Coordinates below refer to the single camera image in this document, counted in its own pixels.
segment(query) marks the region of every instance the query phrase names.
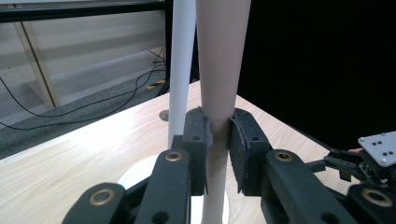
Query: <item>wooden table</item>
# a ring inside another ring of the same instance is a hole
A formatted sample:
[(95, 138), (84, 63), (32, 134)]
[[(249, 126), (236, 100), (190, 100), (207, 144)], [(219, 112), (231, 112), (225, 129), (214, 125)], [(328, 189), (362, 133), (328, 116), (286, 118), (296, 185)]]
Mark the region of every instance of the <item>wooden table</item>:
[[(88, 188), (117, 182), (138, 161), (166, 150), (168, 94), (124, 110), (0, 161), (0, 223), (61, 223)], [(188, 110), (201, 104), (200, 83), (190, 85)], [(328, 151), (292, 128), (237, 97), (235, 107), (249, 111), (274, 148), (297, 153), (303, 161)], [(328, 169), (317, 175), (328, 187), (346, 193), (351, 184)], [(231, 163), (226, 190), (230, 223), (265, 223), (260, 199), (237, 194)]]

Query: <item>white plate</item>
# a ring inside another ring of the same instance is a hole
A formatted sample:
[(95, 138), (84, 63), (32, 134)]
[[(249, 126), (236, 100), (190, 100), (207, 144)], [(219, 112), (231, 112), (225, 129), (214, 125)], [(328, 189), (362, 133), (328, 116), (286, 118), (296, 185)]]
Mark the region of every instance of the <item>white plate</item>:
[[(123, 185), (126, 189), (139, 183), (145, 178), (151, 175), (152, 169), (154, 168), (155, 161), (158, 155), (151, 156), (139, 161), (137, 164), (132, 166), (125, 174), (120, 178), (119, 184)], [(202, 212), (203, 212), (204, 196), (191, 197), (191, 224), (201, 224)], [(229, 217), (229, 204), (227, 192), (224, 191), (224, 208), (222, 222), (223, 224), (228, 223)]]

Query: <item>white pole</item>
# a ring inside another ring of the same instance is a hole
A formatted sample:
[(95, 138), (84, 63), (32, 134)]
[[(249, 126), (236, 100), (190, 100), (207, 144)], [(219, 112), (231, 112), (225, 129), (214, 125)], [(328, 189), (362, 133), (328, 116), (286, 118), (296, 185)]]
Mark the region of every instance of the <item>white pole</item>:
[(220, 224), (236, 91), (245, 46), (250, 0), (197, 0), (202, 108), (214, 137), (207, 156), (208, 194), (203, 223)]
[(168, 148), (174, 135), (184, 131), (196, 24), (195, 0), (174, 0), (173, 4)]

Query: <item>circular hole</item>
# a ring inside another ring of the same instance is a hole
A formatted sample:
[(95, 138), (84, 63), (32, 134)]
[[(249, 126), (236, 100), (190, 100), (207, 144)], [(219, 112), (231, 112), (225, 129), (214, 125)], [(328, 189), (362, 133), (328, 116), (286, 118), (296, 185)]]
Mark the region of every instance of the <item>circular hole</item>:
[(369, 192), (368, 194), (369, 194), (369, 196), (370, 196), (372, 199), (374, 199), (374, 200), (376, 200), (376, 201), (379, 201), (379, 202), (384, 202), (384, 201), (385, 201), (384, 196), (382, 196), (382, 195), (380, 195), (380, 194), (378, 194), (378, 193)]
[(179, 161), (181, 159), (181, 154), (178, 152), (171, 152), (166, 154), (165, 158), (168, 161)]
[(110, 194), (108, 192), (99, 192), (98, 194), (94, 195), (94, 199), (98, 202), (104, 201), (108, 197), (110, 197)]
[(164, 224), (169, 220), (169, 215), (165, 212), (157, 212), (152, 216), (151, 223)]
[(286, 152), (278, 152), (275, 154), (275, 157), (280, 161), (291, 161), (292, 156)]
[(102, 205), (110, 202), (114, 198), (114, 190), (100, 189), (90, 197), (90, 203), (93, 205)]
[(200, 137), (200, 136), (194, 136), (194, 137), (192, 138), (192, 141), (199, 141), (199, 140), (201, 140), (201, 137)]
[(323, 213), (320, 217), (325, 223), (328, 223), (328, 224), (340, 223), (340, 220), (338, 219), (338, 217), (333, 213), (326, 212), (326, 213)]

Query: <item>black backdrop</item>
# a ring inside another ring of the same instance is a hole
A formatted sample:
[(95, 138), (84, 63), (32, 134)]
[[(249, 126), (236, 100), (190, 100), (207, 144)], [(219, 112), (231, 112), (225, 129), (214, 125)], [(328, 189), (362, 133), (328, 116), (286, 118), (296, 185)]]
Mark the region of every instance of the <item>black backdrop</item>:
[(325, 147), (396, 131), (396, 7), (252, 0), (238, 94)]

